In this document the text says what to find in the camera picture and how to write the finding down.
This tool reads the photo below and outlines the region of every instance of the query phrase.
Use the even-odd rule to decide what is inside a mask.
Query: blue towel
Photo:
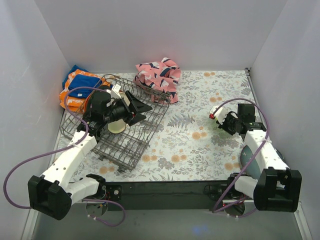
[[[85,71],[85,72],[88,72],[87,70],[81,68],[81,67],[78,67],[77,65],[74,65],[71,70],[68,72],[68,74],[66,75],[65,79],[63,80],[62,82],[62,89],[65,89],[65,85],[66,85],[66,82],[68,80],[68,76],[69,74],[75,72],[77,69],[81,70],[81,71]]]
[[[78,74],[74,77],[72,82],[70,83],[68,89],[72,90],[77,87],[91,87],[93,88],[94,86],[98,87],[102,84],[102,81],[100,78],[95,77],[95,76],[85,76]],[[79,99],[86,99],[90,94],[92,90],[91,89],[78,89],[76,91],[73,91],[70,93],[69,96],[79,98]]]

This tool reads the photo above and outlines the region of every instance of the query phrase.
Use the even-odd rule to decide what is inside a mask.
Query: table surface
[[[116,74],[133,79],[134,73]],[[228,135],[209,118],[212,106],[233,98],[254,100],[244,70],[185,71],[177,86],[179,102],[170,105],[142,159],[131,172],[90,152],[73,175],[78,181],[98,174],[109,182],[226,180],[240,170],[239,156],[244,143],[238,135]],[[237,111],[238,102],[227,108]],[[62,135],[58,147],[70,141]]]

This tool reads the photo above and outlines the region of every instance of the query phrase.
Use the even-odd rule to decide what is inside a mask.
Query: gray disc
[[[281,158],[282,161],[284,161],[284,157],[282,156],[282,154],[276,148],[275,148],[275,151],[278,154],[279,158]],[[252,153],[251,149],[248,146],[245,146],[242,149],[241,155],[240,155],[241,165],[245,166],[247,164],[247,162],[249,162],[252,155],[253,155],[253,153]],[[247,169],[245,170],[245,173],[248,174],[249,176],[251,176],[253,179],[259,179],[261,172],[260,172],[260,168],[258,166],[256,159],[254,159],[251,162],[251,164],[247,167]]]

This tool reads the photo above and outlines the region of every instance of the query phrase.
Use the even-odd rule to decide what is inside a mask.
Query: cable
[[[89,86],[79,86],[79,87],[76,87],[72,90],[70,90],[69,92],[67,92],[67,94],[65,95],[64,97],[64,100],[63,100],[63,103],[64,103],[64,106],[65,106],[65,109],[73,116],[75,117],[76,119],[78,119],[79,121],[81,121],[84,125],[85,125],[85,133],[83,135],[83,137],[81,137],[75,144],[78,145],[79,143],[81,143],[85,138],[86,136],[88,135],[88,132],[89,132],[89,126],[88,124],[81,118],[81,117],[78,117],[74,112],[72,112],[68,105],[67,105],[67,98],[68,96],[73,92],[73,91],[76,91],[76,90],[79,90],[79,89],[91,89],[91,90],[96,90],[96,91],[100,91],[100,92],[105,92],[106,90],[105,89],[100,89],[100,88],[95,88],[95,87],[89,87]],[[27,160],[24,160],[20,163],[18,163],[16,166],[14,166],[10,171],[9,173],[6,175],[5,179],[4,179],[4,182],[3,182],[3,193],[4,193],[4,196],[6,198],[6,200],[14,207],[16,208],[19,208],[19,209],[31,209],[31,207],[29,206],[22,206],[22,205],[19,205],[17,203],[15,203],[14,201],[11,200],[11,198],[9,197],[8,195],[8,190],[7,190],[7,184],[8,184],[8,180],[10,178],[10,176],[12,175],[12,173],[17,170],[17,168],[21,167],[22,165],[28,163],[28,162],[31,162],[35,159],[39,159],[39,158],[42,158],[42,157],[46,157],[46,156],[49,156],[49,155],[52,155],[52,154],[56,154],[56,153],[60,153],[60,152],[63,152],[65,150],[69,150],[71,148],[73,148],[74,145],[69,145],[69,146],[66,146],[66,147],[63,147],[63,148],[60,148],[60,149],[57,149],[57,150],[54,150],[54,151],[49,151],[47,153],[43,153],[43,154],[40,154],[40,155],[37,155],[37,156],[33,156],[33,157],[30,157],[28,158]]]
[[[239,118],[239,117],[238,117],[238,114],[237,114],[236,112],[234,112],[234,111],[230,111],[229,113],[230,113],[230,114],[235,114],[235,115],[236,115],[236,117],[237,117],[237,118]]]
[[[94,220],[98,220],[99,222],[101,222],[101,223],[103,223],[103,224],[105,224],[105,225],[107,225],[107,226],[109,226],[109,227],[117,227],[117,226],[119,226],[120,224],[122,224],[122,223],[125,221],[125,219],[126,219],[126,217],[127,217],[125,208],[124,208],[121,204],[119,204],[119,203],[117,203],[117,202],[115,202],[115,201],[98,200],[98,199],[88,199],[88,198],[84,198],[83,201],[86,201],[86,202],[92,202],[92,201],[94,201],[94,202],[100,202],[100,203],[109,203],[109,204],[117,205],[119,208],[121,208],[121,210],[122,210],[122,212],[123,212],[123,217],[122,217],[121,221],[118,222],[118,223],[116,223],[116,224],[107,222],[107,221],[102,220],[101,218],[96,217],[96,216],[91,215],[91,214],[88,215],[89,217],[93,218]]]
[[[222,103],[220,106],[218,106],[218,108],[213,112],[213,116],[216,114],[216,112],[225,104],[227,103],[230,103],[230,102],[233,102],[233,101],[238,101],[238,100],[241,100],[241,101],[246,101],[246,102],[249,102],[251,103],[252,105],[254,105],[258,110],[259,112],[261,113],[261,115],[263,116],[264,120],[265,120],[265,124],[266,124],[266,133],[265,133],[265,139],[268,139],[269,137],[269,134],[270,134],[270,125],[269,125],[269,122],[265,116],[265,114],[263,113],[263,111],[260,109],[260,107],[253,101],[251,100],[248,100],[248,99],[245,99],[245,98],[242,98],[242,97],[238,97],[238,98],[233,98],[233,99],[230,99],[230,100],[227,100],[225,101],[224,103]],[[235,185],[236,181],[240,178],[240,176],[246,171],[247,167],[253,162],[253,160],[256,158],[256,156],[258,155],[258,153],[260,152],[260,150],[263,148],[263,146],[265,145],[266,143],[266,140],[263,140],[261,145],[257,148],[257,150],[255,151],[255,153],[252,155],[252,157],[250,158],[250,160],[247,162],[247,164],[241,169],[241,171],[239,172],[239,174],[234,178],[234,180],[230,183],[230,185],[224,190],[223,194],[220,196],[220,198],[218,199],[218,201],[215,203],[215,205],[213,206],[213,213],[218,213],[226,208],[229,208],[231,207],[232,205],[234,204],[237,204],[239,203],[240,201],[235,201],[233,203],[230,203],[224,207],[221,207],[219,209],[217,209],[219,203],[224,199],[224,197],[227,195],[227,193],[229,192],[229,190]],[[243,217],[246,217],[246,216],[249,216],[250,214],[254,213],[257,209],[255,208],[254,210],[242,215],[242,216],[239,216],[240,218],[243,218]]]

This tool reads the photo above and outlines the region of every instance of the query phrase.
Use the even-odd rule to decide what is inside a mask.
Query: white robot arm
[[[119,85],[113,86],[112,90],[108,86],[99,88],[101,90],[92,93],[87,101],[87,109],[82,116],[85,124],[77,127],[69,144],[73,147],[64,151],[40,177],[32,176],[28,181],[30,206],[57,220],[64,218],[70,207],[84,198],[105,197],[107,186],[103,177],[88,174],[74,183],[70,183],[70,179],[88,152],[97,145],[108,124],[123,120],[132,126],[146,118],[141,113],[152,110],[129,91],[125,92],[128,99],[125,101],[119,94]],[[111,186],[109,190],[120,190],[113,188],[117,187]]]
[[[297,170],[291,170],[279,157],[271,141],[265,139],[264,125],[255,122],[255,107],[241,103],[238,105],[238,113],[228,112],[221,107],[213,115],[217,108],[218,106],[214,106],[211,109],[209,117],[216,119],[219,128],[227,133],[238,133],[253,153],[266,140],[255,157],[260,178],[242,175],[234,183],[233,190],[252,198],[258,210],[294,212],[298,207],[301,174]]]

